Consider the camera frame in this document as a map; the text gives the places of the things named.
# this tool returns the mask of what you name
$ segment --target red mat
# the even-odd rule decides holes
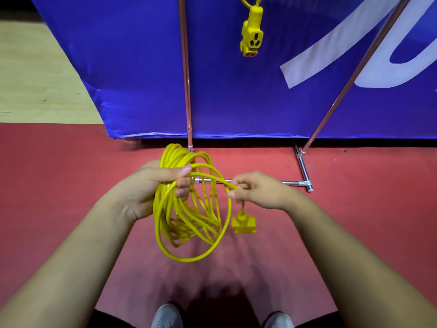
[[[1,124],[0,303],[28,279],[112,185],[162,149],[123,151],[103,126]],[[291,148],[205,149],[225,177],[260,170],[302,177]],[[310,194],[338,222],[437,304],[437,149],[310,149]],[[97,308],[150,327],[168,300],[187,306],[207,289],[247,295],[260,322],[274,310],[295,324],[335,310],[282,212],[248,205],[255,235],[227,232],[206,259],[183,264],[156,244],[152,218],[137,223]],[[193,240],[184,253],[198,253]]]

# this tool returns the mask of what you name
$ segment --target vertical pole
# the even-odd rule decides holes
[[[384,40],[387,33],[390,31],[393,24],[396,22],[396,20],[399,18],[399,16],[402,14],[402,11],[407,6],[408,2],[410,0],[401,0],[396,8],[391,13],[390,17],[385,21],[384,26],[381,28],[380,32],[370,45],[369,49],[367,50],[366,54],[364,54],[363,58],[361,59],[360,63],[358,63],[358,66],[356,67],[355,71],[353,72],[352,76],[347,81],[346,85],[341,90],[340,94],[335,99],[334,103],[331,105],[330,109],[325,114],[325,117],[322,119],[322,121],[319,123],[311,137],[309,137],[308,142],[305,144],[305,146],[300,150],[298,153],[298,158],[302,158],[302,156],[306,153],[309,146],[313,143],[314,139],[317,137],[319,132],[322,130],[322,128],[325,126],[325,123],[329,120],[333,112],[336,110],[340,102],[343,100],[344,96],[346,95],[347,91],[352,87],[353,82],[357,79],[360,72],[363,70],[367,62],[369,62],[372,55],[375,53],[376,49],[379,47],[381,42]]]
[[[185,110],[187,114],[188,150],[194,151],[193,128],[191,123],[191,98],[190,98],[190,67],[188,65],[188,36],[187,36],[187,12],[185,0],[178,0],[180,43],[182,46],[183,85],[185,88]]]

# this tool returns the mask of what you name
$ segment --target hand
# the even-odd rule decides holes
[[[240,174],[232,179],[240,190],[229,191],[228,196],[238,201],[249,201],[263,208],[285,210],[287,200],[296,190],[259,171]]]
[[[191,166],[160,168],[160,161],[153,160],[114,186],[100,201],[115,203],[132,222],[152,214],[155,191],[161,182],[176,180],[176,196],[187,200]]]

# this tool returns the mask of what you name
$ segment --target sneaker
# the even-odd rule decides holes
[[[274,313],[267,319],[264,328],[293,328],[293,322],[290,317],[282,312]]]
[[[152,328],[183,328],[176,306],[170,303],[162,305],[153,318]]]

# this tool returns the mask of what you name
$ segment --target light wood floor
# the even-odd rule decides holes
[[[0,20],[0,122],[102,123],[42,22]]]

